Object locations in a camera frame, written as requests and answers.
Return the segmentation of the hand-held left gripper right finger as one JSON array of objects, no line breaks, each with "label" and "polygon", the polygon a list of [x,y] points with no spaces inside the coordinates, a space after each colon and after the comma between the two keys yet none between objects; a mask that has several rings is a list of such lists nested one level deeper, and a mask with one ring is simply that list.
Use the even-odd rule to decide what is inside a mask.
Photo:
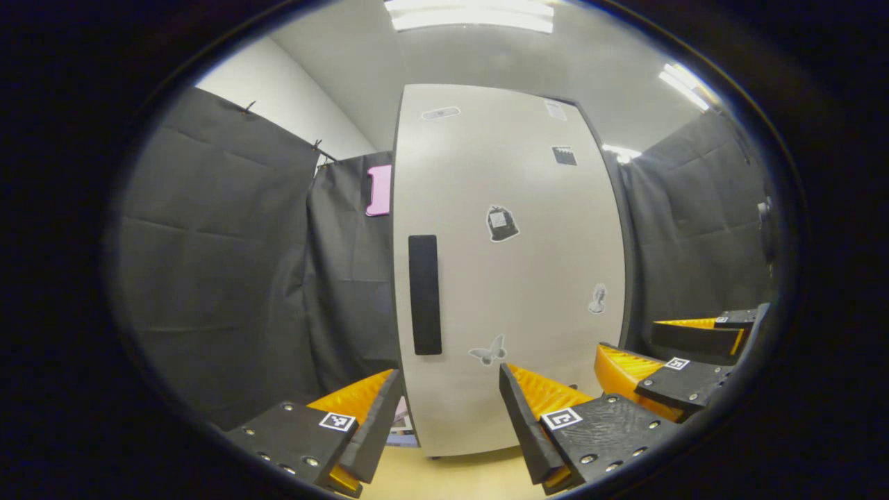
[{"label": "hand-held left gripper right finger", "polygon": [[664,449],[680,424],[619,394],[592,398],[503,362],[499,393],[531,482],[545,494],[602,490]]}]

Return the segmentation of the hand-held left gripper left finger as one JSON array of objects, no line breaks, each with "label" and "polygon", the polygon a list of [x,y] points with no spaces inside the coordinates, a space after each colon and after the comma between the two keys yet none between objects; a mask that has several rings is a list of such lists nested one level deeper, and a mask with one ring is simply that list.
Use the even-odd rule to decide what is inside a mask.
[{"label": "hand-held left gripper left finger", "polygon": [[267,468],[359,498],[374,480],[402,395],[402,374],[391,368],[308,404],[278,402],[225,437]]}]

